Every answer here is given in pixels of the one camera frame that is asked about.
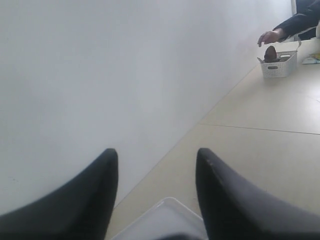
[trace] tile floor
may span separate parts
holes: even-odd
[[[316,50],[319,40],[303,42],[299,62]],[[320,66],[299,64],[288,78],[273,80],[264,80],[257,66],[115,208],[106,239],[165,197],[200,214],[195,164],[201,147],[262,189],[320,214],[319,134]]]

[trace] dark sleeve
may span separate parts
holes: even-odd
[[[276,26],[275,29],[283,29],[286,36],[284,41],[296,34],[301,34],[310,29],[317,27],[320,20],[320,0],[315,0],[304,12],[295,14],[288,20]]]

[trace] brown object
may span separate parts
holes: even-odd
[[[280,59],[277,58],[277,52],[274,46],[270,46],[266,49],[264,55],[265,63],[276,63],[279,62]]]

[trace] hand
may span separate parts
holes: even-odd
[[[262,43],[271,44],[279,41],[284,36],[284,31],[282,29],[276,29],[274,31],[267,31],[261,35],[258,40],[258,45],[261,47]]]

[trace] white wall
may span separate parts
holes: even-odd
[[[118,203],[290,15],[291,0],[1,0],[0,213],[107,147],[119,153]]]

